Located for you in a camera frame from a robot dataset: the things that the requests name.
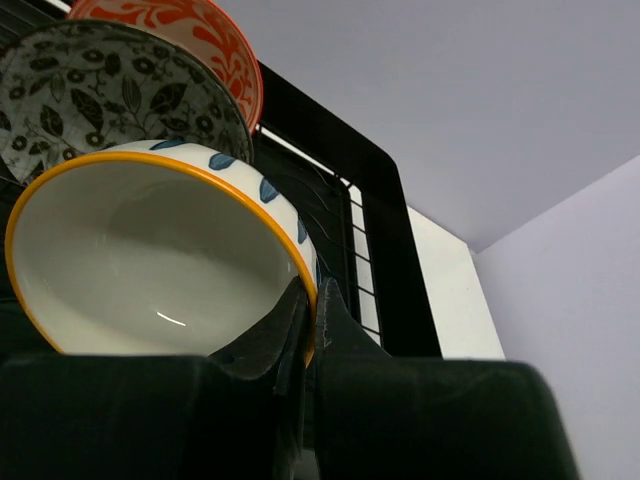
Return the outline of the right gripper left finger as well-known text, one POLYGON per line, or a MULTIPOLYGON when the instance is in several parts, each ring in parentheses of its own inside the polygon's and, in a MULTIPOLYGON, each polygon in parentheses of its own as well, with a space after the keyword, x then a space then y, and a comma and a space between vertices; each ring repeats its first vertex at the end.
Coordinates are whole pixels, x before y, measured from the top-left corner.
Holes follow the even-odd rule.
POLYGON ((208 356, 1 345, 5 479, 290 479, 301 449, 306 292, 208 356))

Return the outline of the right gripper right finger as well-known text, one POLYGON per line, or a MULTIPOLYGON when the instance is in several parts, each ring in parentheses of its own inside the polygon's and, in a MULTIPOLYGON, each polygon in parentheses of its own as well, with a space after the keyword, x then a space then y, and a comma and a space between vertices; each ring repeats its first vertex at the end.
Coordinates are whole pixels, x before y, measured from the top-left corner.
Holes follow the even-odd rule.
POLYGON ((324 479, 575 479, 551 389, 507 361, 393 357, 319 289, 314 450, 324 479))

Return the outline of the white bowl pink rim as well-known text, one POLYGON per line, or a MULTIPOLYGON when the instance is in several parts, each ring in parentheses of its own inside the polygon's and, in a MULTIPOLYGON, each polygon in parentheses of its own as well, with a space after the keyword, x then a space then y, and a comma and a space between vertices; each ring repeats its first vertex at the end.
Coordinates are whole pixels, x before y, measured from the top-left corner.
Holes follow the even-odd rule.
POLYGON ((293 279, 315 304, 319 258, 259 170, 211 148, 144 140, 66 161, 22 192, 5 260, 57 351, 208 355, 264 318, 293 279))

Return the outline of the black leaf pattern bowl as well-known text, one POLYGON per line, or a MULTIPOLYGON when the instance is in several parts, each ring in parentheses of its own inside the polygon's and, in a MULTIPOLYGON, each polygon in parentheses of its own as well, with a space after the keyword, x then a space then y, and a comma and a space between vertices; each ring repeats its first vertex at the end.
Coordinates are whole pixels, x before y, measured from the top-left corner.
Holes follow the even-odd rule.
POLYGON ((63 21, 2 50, 2 179, 28 184, 77 156, 154 139, 254 157, 239 106, 216 74, 150 33, 63 21))

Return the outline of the orange floral bowl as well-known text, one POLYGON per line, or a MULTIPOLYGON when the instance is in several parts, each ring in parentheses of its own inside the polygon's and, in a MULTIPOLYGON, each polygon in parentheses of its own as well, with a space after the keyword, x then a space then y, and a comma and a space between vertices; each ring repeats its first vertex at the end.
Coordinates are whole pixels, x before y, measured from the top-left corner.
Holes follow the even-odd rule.
POLYGON ((67 17, 132 25, 187 50, 222 80, 249 130, 256 129, 264 105, 261 69, 244 33, 215 2, 82 0, 67 17))

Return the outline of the black dish rack tray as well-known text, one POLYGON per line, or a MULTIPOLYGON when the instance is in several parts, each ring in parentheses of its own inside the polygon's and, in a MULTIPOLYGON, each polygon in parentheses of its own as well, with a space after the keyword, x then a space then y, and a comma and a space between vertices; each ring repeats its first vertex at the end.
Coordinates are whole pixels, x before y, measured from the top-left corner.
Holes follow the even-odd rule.
MULTIPOLYGON (((353 245, 348 238, 335 238, 331 232, 332 223, 343 222, 348 209, 342 204, 331 204, 325 195, 354 184, 360 191, 364 209, 372 290, 381 317, 382 348, 393 356, 439 357, 441 349, 395 164, 371 142, 283 80, 274 83, 273 91, 277 105, 267 119, 268 129, 289 136, 296 146, 327 163, 336 179, 328 183, 321 173, 294 166, 290 154, 282 147, 268 140, 257 142, 252 137, 253 161, 243 162, 271 180, 300 214, 319 258, 319 289, 327 279, 336 281, 340 288, 350 284, 347 274, 332 260, 335 256, 351 255, 353 245)), ((35 179, 17 184, 1 177, 1 290, 12 296, 15 306, 36 330, 12 288, 4 254, 11 211, 35 179)), ((316 324, 318 298, 315 304, 310 304, 306 296, 309 327, 316 324)))

